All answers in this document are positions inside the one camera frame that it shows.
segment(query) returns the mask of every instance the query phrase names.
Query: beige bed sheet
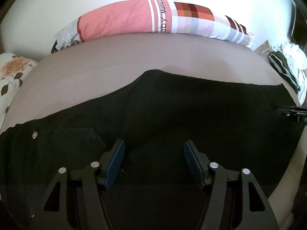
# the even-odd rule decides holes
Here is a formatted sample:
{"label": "beige bed sheet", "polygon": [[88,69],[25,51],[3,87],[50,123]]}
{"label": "beige bed sheet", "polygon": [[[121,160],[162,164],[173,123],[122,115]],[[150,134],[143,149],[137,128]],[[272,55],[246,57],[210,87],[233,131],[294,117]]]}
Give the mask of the beige bed sheet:
{"label": "beige bed sheet", "polygon": [[[226,82],[283,83],[299,104],[290,85],[244,46],[184,34],[126,34],[82,43],[45,57],[15,95],[1,131],[111,93],[150,69]],[[285,175],[269,198],[280,226],[291,222],[306,152],[305,128]]]}

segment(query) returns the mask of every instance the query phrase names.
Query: folded clothing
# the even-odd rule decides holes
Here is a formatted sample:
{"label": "folded clothing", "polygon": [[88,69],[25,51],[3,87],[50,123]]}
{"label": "folded clothing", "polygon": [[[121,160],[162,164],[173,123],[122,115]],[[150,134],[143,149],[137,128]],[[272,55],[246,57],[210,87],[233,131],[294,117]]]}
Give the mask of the folded clothing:
{"label": "folded clothing", "polygon": [[0,128],[15,93],[36,64],[13,53],[0,54]]}
{"label": "folded clothing", "polygon": [[168,0],[128,0],[82,15],[56,34],[51,53],[74,44],[118,34],[192,34],[251,47],[253,33],[209,8]]}
{"label": "folded clothing", "polygon": [[289,71],[287,59],[283,56],[283,54],[280,51],[272,52],[268,55],[268,58],[275,71],[278,72],[279,75],[290,84],[295,93],[298,94],[300,91],[300,86],[297,79]]}

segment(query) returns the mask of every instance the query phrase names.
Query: plaid pattern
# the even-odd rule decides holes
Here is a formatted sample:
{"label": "plaid pattern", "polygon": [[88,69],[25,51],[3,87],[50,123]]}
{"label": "plaid pattern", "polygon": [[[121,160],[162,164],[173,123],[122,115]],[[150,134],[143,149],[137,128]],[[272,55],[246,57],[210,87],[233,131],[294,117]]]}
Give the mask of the plaid pattern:
{"label": "plaid pattern", "polygon": [[52,53],[74,44],[116,34],[192,34],[251,47],[254,35],[228,16],[207,7],[168,0],[112,3],[74,20],[56,34]]}

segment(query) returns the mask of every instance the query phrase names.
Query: wall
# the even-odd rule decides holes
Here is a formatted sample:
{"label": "wall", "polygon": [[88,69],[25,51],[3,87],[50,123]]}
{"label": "wall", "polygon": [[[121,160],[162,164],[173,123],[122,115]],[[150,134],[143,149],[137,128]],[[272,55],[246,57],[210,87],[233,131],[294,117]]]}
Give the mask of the wall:
{"label": "wall", "polygon": [[[0,25],[8,52],[41,60],[50,53],[54,34],[82,14],[121,0],[16,0]],[[179,0],[232,17],[255,34],[252,49],[267,39],[288,41],[292,0]]]}

